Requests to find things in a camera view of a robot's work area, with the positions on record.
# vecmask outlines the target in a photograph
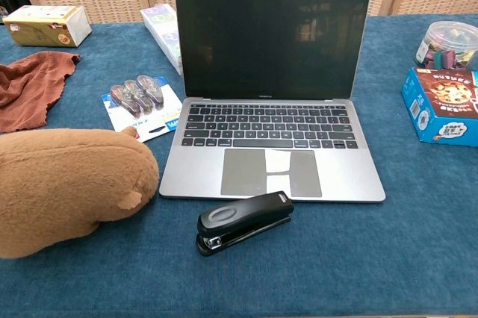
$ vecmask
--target stapler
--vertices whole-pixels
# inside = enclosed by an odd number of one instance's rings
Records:
[[[240,199],[199,215],[196,245],[210,256],[246,238],[291,221],[292,201],[283,191]]]

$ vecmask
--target table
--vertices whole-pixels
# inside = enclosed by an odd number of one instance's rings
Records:
[[[477,314],[478,149],[421,143],[400,96],[423,34],[442,19],[478,25],[478,15],[367,19],[353,100],[382,204],[296,204],[291,222],[204,258],[197,217],[220,202],[157,195],[88,237],[0,261],[0,317]],[[0,63],[39,50],[0,28]],[[64,50],[82,61],[47,128],[112,129],[101,94],[139,74],[163,75],[184,98],[141,23],[94,25]],[[172,139],[146,143],[161,171]]]

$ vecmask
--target jar lid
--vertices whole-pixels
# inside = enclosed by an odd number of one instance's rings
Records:
[[[428,28],[431,41],[455,52],[478,50],[478,28],[467,23],[440,21]]]

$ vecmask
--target laptop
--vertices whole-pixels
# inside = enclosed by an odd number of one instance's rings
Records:
[[[383,201],[350,100],[368,2],[176,0],[187,98],[160,194]]]

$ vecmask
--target laptop screen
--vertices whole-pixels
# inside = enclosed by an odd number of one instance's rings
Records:
[[[347,99],[369,0],[176,0],[187,96]]]

